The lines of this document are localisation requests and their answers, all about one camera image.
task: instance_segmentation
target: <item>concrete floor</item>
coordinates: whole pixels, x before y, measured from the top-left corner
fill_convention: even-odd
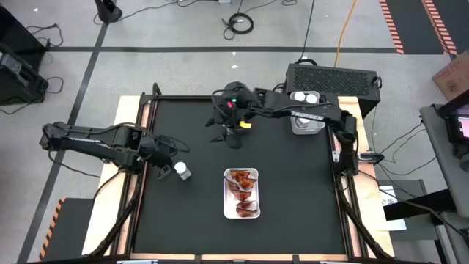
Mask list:
[[[267,0],[245,1],[241,11],[264,2]],[[160,10],[147,10],[111,24],[103,47],[188,47],[187,51],[95,52],[95,63],[90,62],[93,57],[91,47],[97,43],[100,26],[92,22],[96,13],[92,1],[77,4],[60,0],[0,0],[0,3],[24,26],[59,24],[63,31],[63,47],[90,47],[89,52],[70,49],[70,52],[47,53],[40,74],[45,78],[61,76],[65,81],[64,92],[47,95],[44,103],[27,107],[15,115],[0,114],[0,151],[9,153],[0,161],[0,209],[3,212],[0,236],[8,238],[0,240],[0,256],[3,263],[16,263],[51,170],[47,153],[38,145],[40,129],[47,122],[67,122],[80,88],[86,93],[76,125],[96,127],[112,124],[119,96],[151,92],[153,82],[159,83],[164,94],[174,95],[206,95],[235,80],[250,87],[272,88],[284,80],[288,64],[298,59],[299,52],[210,52],[209,48],[205,52],[188,52],[189,48],[301,47],[311,0],[298,1],[293,7],[284,7],[278,1],[251,11],[254,30],[236,36],[233,41],[222,37],[224,25],[221,19],[229,18],[237,10],[239,1],[232,5],[202,1],[188,8],[171,5]],[[119,0],[118,4],[127,15],[143,7],[165,3],[165,0]],[[351,0],[316,2],[307,46],[330,48],[330,52],[306,53],[305,56],[315,59],[319,65],[333,65],[334,47],[351,5]],[[59,42],[56,30],[41,32],[38,37],[50,37],[53,43]],[[371,135],[372,115],[365,120],[370,144],[373,136],[377,150],[382,150],[418,124],[419,108],[446,102],[431,77],[449,63],[449,57],[381,53],[380,48],[393,48],[394,44],[378,1],[358,1],[342,46],[377,48],[376,53],[343,53],[337,65],[376,70],[383,78],[382,102],[377,110],[374,135]],[[89,83],[85,76],[87,69],[92,72]],[[51,82],[51,87],[58,85]],[[2,108],[11,110],[15,107]],[[422,164],[434,156],[423,132],[397,154],[398,164],[386,165],[395,172],[406,172],[414,167],[413,164]],[[96,158],[72,152],[65,154],[64,163],[94,174],[100,174],[102,169]],[[385,179],[380,169],[377,169],[377,176]],[[436,161],[407,177],[397,178],[423,179],[429,192],[446,188]],[[97,179],[60,169],[50,199],[43,200],[45,203],[40,208],[44,214],[39,214],[37,235],[35,232],[30,234],[34,243],[27,260],[37,260],[57,200],[62,197],[90,198],[97,183]],[[439,263],[433,243],[427,242],[394,241],[394,247],[402,259]]]

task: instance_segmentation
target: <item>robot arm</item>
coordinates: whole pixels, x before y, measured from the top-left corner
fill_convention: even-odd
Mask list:
[[[225,89],[213,93],[213,117],[206,126],[222,125],[223,136],[213,142],[225,141],[228,147],[242,147],[237,131],[240,124],[257,115],[267,118],[302,117],[325,122],[334,132],[341,145],[340,172],[348,175],[358,173],[358,156],[353,145],[357,139],[357,120],[348,111],[331,103],[310,104],[290,99],[285,94],[256,88],[251,92],[244,84],[233,82]]]
[[[43,126],[40,145],[44,150],[74,150],[91,155],[130,173],[141,172],[144,162],[160,168],[162,180],[171,171],[171,157],[179,150],[166,136],[153,136],[132,123],[109,128],[88,128],[63,122]]]

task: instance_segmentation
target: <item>white bottle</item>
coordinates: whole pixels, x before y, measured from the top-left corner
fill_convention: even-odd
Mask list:
[[[174,165],[174,169],[176,169],[177,174],[179,174],[183,180],[186,180],[191,176],[191,171],[188,170],[184,162],[176,163],[176,165]]]

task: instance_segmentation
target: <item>food piece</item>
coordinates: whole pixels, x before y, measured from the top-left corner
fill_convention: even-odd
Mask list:
[[[235,179],[237,182],[240,181],[239,180],[240,178],[249,176],[248,171],[241,171],[241,170],[237,170],[237,169],[231,170],[230,173],[232,175],[232,178]]]
[[[242,208],[242,209],[248,209],[250,206],[256,201],[244,201],[244,202],[239,202],[236,205],[236,208]]]
[[[228,187],[231,191],[236,191],[240,190],[241,188],[238,186],[238,184],[232,182],[231,180],[228,180],[227,177],[225,177],[226,182],[228,183]]]
[[[240,180],[238,180],[238,183],[240,183],[241,187],[243,187],[243,188],[252,188],[256,181],[257,180],[255,180],[255,179],[249,179],[247,177],[246,178],[241,177]]]
[[[236,208],[236,213],[241,217],[249,217],[255,215],[257,210],[252,211],[248,209]]]
[[[251,196],[250,191],[238,191],[238,190],[231,190],[236,199],[244,202],[244,200],[248,199]]]

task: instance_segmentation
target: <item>food tray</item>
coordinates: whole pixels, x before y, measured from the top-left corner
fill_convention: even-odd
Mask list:
[[[223,180],[223,194],[224,194],[224,215],[228,219],[256,219],[260,216],[261,210],[259,208],[259,172],[257,169],[254,168],[230,168],[227,169],[224,172],[224,177],[228,178],[228,180],[231,180],[232,182],[236,183],[236,180],[233,179],[231,176],[231,171],[232,170],[242,170],[242,171],[247,171],[249,172],[248,178],[255,179],[257,180],[254,183],[254,186],[252,189],[243,189],[241,188],[241,191],[251,191],[251,196],[246,199],[247,201],[256,201],[254,202],[249,208],[249,210],[257,210],[257,212],[253,216],[247,216],[247,217],[241,217],[238,215],[236,212],[236,205],[240,202],[235,195],[230,191],[228,183],[226,180]]]

